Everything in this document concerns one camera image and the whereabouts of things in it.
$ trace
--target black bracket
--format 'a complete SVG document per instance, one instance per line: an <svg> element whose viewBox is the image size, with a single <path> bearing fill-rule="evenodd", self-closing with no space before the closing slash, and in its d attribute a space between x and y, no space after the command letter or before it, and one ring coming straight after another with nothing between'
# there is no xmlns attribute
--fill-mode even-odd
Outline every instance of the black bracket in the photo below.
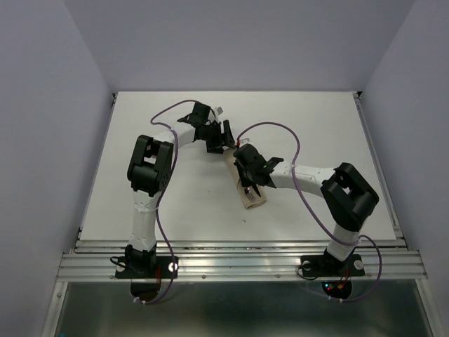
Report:
<svg viewBox="0 0 449 337"><path fill-rule="evenodd" d="M229 121L222 123L217 121L209 122L209 113L212 108L208 105L196 102L192 113L178 119L180 123L188 123L195 128L194 140L204 140L208 153L223 153L223 147L235 148L235 140L232 136Z"/></svg>
<svg viewBox="0 0 449 337"><path fill-rule="evenodd" d="M359 232L379 202L379 196L365 178L348 163L342 163L321 192L335 222L350 232Z"/></svg>
<svg viewBox="0 0 449 337"><path fill-rule="evenodd" d="M173 144L158 142L141 135L135 142L127 177L133 190L142 190L153 197L164 191L171 178Z"/></svg>
<svg viewBox="0 0 449 337"><path fill-rule="evenodd" d="M358 254L351 254L341 262L331 256L327 251L323 255L301 256L302 276L313 277L340 277L349 271L351 277L365 276L362 257Z"/></svg>
<svg viewBox="0 0 449 337"><path fill-rule="evenodd" d="M138 251L131 245L125 248L125 256L115 258L117 279L170 279L177 278L178 257L175 266L171 256L156 256L156 245L151 251Z"/></svg>
<svg viewBox="0 0 449 337"><path fill-rule="evenodd" d="M234 152L234 157L243 187L259 185L276 188L269 175L274 171L276 165L283 161L282 158L273 157L266 161L251 144L240 146Z"/></svg>

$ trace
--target white table surface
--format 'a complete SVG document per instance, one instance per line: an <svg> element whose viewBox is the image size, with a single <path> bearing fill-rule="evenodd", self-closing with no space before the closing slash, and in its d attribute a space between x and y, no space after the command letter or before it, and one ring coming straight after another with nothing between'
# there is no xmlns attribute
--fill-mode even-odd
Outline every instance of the white table surface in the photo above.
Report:
<svg viewBox="0 0 449 337"><path fill-rule="evenodd" d="M81 240L127 241L133 222L133 196L126 179L136 138L164 131L150 118L180 100L195 99L221 106L236 138L259 121L291 127L301 141L297 164L337 167L352 163L380 196L362 232L373 239L395 239L391 218L351 93L319 92L120 92L83 222ZM169 125L192 111L193 103L159 117ZM293 137L281 128L261 126L246 135L269 159L290 161ZM220 154L206 153L196 141L180 150L178 164L161 202L161 221L169 239L214 241L327 240L295 190L265 188L268 202L245 210ZM306 194L319 218L334 221L320 197ZM156 230L156 237L161 235Z"/></svg>

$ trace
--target beige object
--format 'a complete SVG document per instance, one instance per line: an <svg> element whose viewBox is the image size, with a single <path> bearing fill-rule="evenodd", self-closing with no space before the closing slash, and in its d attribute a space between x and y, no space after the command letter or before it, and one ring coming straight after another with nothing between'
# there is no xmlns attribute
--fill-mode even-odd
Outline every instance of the beige object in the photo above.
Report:
<svg viewBox="0 0 449 337"><path fill-rule="evenodd" d="M246 209L253 209L257 206L263 205L267 200L267 196L265 195L262 186L259 185L257 186L260 192L260 196L254 190L254 188L242 187L240 183L239 172L237 171L237 167L234 165L235 162L235 158L233 156L234 151L235 150L233 149L225 150L223 152L223 157L229 168L229 172L231 172L232 179L234 180L237 192L240 196L241 201L243 202L243 205L245 206Z"/></svg>

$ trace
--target metal frame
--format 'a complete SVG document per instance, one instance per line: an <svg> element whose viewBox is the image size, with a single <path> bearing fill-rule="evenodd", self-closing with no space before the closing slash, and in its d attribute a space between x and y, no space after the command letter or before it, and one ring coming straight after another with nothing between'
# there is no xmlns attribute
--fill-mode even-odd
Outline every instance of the metal frame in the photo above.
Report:
<svg viewBox="0 0 449 337"><path fill-rule="evenodd" d="M434 295L431 292L428 279L417 279L416 285L420 293L422 305L429 321L429 326L434 337L445 337L443 323L441 322L440 313L435 304Z"/></svg>
<svg viewBox="0 0 449 337"><path fill-rule="evenodd" d="M100 167L100 159L101 156L103 154L103 150L105 149L105 145L106 145L106 138L107 138L107 132L109 131L109 127L111 126L111 121L112 121L112 115L114 114L114 109L115 109L115 103L117 101L117 97L119 97L118 93L113 93L112 97L114 98L112 101L112 107L111 107L111 114L109 115L109 119L107 121L107 128L106 128L106 132L103 135L103 140L102 140L102 144L101 144L101 151L100 151L100 156L98 157L97 160L97 166L95 167L95 175L93 176L93 182L91 185L91 190L89 191L89 196L87 198L87 202L86 202L86 207L83 210L83 219L81 221L81 225L79 227L79 231L78 231L78 239L81 238L81 231L83 229L83 225L84 225L84 220L86 219L87 216L87 208L89 207L89 203L91 202L91 197L92 197L92 192L93 192L93 183L95 182L95 179L97 178L97 174L98 174L98 169Z"/></svg>
<svg viewBox="0 0 449 337"><path fill-rule="evenodd" d="M356 93L353 93L353 97L396 234L396 240L377 242L383 259L382 279L415 279L433 335L444 336L421 256L417 251L408 250L366 125L360 98ZM54 336L69 282L129 282L115 279L115 267L109 261L111 256L123 254L126 243L79 240L69 254L63 255L42 336ZM301 256L321 254L328 242L178 241L171 244L176 256L180 257L176 282L303 282L296 274ZM165 242L158 242L157 253L169 254ZM362 256L366 270L366 276L360 279L375 279L379 268L375 249L369 242L362 241L357 253Z"/></svg>
<svg viewBox="0 0 449 337"><path fill-rule="evenodd" d="M67 292L67 282L56 282L42 329L42 337L54 337Z"/></svg>
<svg viewBox="0 0 449 337"><path fill-rule="evenodd" d="M162 243L158 255L168 255ZM322 254L324 246L303 247L279 242L211 242L191 243L189 246L173 243L175 255L180 258L176 282L302 282L296 271L301 256ZM406 248L382 248L383 279L425 279L427 274L418 252ZM361 254L366 276L375 279L379 269L377 253L373 248L357 248ZM62 257L58 282L129 282L115 279L111 253L71 253ZM153 279L133 280L154 282Z"/></svg>
<svg viewBox="0 0 449 337"><path fill-rule="evenodd" d="M377 176L380 180L380 187L382 188L382 194L384 195L385 202L388 207L388 211L390 213L391 221L393 222L393 227L400 227L398 216L396 215L396 211L394 210L393 201L391 200L391 195L388 189L387 181L385 180L384 171L382 170L382 166L380 165L379 157L377 156L375 146L373 143L373 138L371 137L370 130L368 128L368 124L366 123L365 114L363 113L362 103L360 100L360 96L358 93L353 92L352 96L354 97L354 102L356 104L358 117L360 118L360 122L363 128L363 132L365 133L366 142L368 143L368 148L370 149L371 157L374 161L374 167L377 172Z"/></svg>

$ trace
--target wire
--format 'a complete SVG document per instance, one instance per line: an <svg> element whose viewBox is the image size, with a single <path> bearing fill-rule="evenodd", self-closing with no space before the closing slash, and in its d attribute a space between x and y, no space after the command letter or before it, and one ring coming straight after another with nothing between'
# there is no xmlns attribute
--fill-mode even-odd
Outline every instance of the wire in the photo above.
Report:
<svg viewBox="0 0 449 337"><path fill-rule="evenodd" d="M114 259L119 258L118 256L112 256L109 261L111 261L113 264L123 268L123 269L128 269L127 265L124 265L123 263L120 263L119 261L114 261Z"/></svg>
<svg viewBox="0 0 449 337"><path fill-rule="evenodd" d="M333 298L333 299L338 300L338 301L343 301L343 302L354 302L355 300L360 300L360 299L362 299L362 298L365 298L366 296L368 296L368 295L369 295L369 294L376 288L376 286L377 286L378 283L379 283L380 277L381 277L381 275L382 275L382 254L380 253L379 247L377 246L377 244L374 242L373 239L371 239L368 235L364 235L364 234L359 235L359 236L358 236L358 239L357 239L355 242L344 242L344 241L338 239L337 237L335 237L335 236L334 236L334 235L333 235L333 234L332 234L332 233L325 227L325 225L320 221L320 219L319 219L318 216L315 214L314 210L311 208L311 206L310 206L309 203L307 202L306 198L304 197L304 195L303 195L303 193L302 193L302 190L301 190L301 187L300 187L300 184L298 183L297 178L296 178L296 173L295 173L295 163L296 163L296 159L297 159L297 157L298 157L298 155L299 155L299 153L300 153L301 144L300 144L300 139L298 138L298 136L296 135L296 133L295 133L291 128L289 128L288 126L285 126L285 125L283 125L283 124L276 123L275 121L261 121L260 123L253 124L252 126L249 126L249 127L246 128L245 130L243 130L243 131L237 136L237 139L236 139L236 140L237 140L237 143L240 143L240 137L241 137L242 135L244 135L246 132L248 132L248 131L251 130L252 128L255 128L256 126L261 126L261 125L275 125L275 126L279 126L279 127L281 127L281 128L284 128L284 129L287 130L288 132L290 132L290 133L293 135L293 137L295 138L297 147L296 147L295 155L293 156L293 159L292 159L292 177L293 177L293 182L294 182L294 184L295 184L295 187L296 187L296 190L297 190L298 194L299 194L300 197L301 197L302 202L303 202L304 205L306 206L307 210L310 212L311 216L312 216L312 217L315 219L315 221L319 224L319 226L321 227L321 229L322 229L322 230L323 230L323 231L324 231L324 232L325 232L325 233L326 233L332 240L334 240L335 242L337 242L337 243L339 243L339 244L342 244L342 245L344 245L344 246L356 246L356 245L358 244L358 240L359 240L360 238L366 238L366 239L367 239L369 242L371 242L371 244L374 246L374 248L375 248L375 250L376 250L376 252L377 252L377 255L379 256L379 272L378 272L377 278L376 278L376 280L375 280L373 286L370 288L370 290L368 290L366 293L364 293L364 294L362 294L362 295L360 295L360 296L357 296L357 297L354 297L354 298L350 298L350 299L346 299L346 300L337 299L337 298Z"/></svg>
<svg viewBox="0 0 449 337"><path fill-rule="evenodd" d="M344 281L343 284L342 284L343 278L344 278L344 275L342 276L342 278L339 280L339 282L338 282L338 284L337 284L337 288L338 288L338 289L342 289L342 288L344 287L344 285L345 285L346 283L348 283L348 280L349 280L349 268L346 270L346 279L345 279L345 281Z"/></svg>
<svg viewBox="0 0 449 337"><path fill-rule="evenodd" d="M302 269L302 266L300 265L299 268L298 268L297 271L296 271L296 274L297 274L299 277L301 277L302 279L305 279L305 280L307 280L307 281L315 281L316 279L318 279L318 276L317 276L317 277L310 277L310 278L302 276L302 275L300 274L300 270L301 270L301 269Z"/></svg>

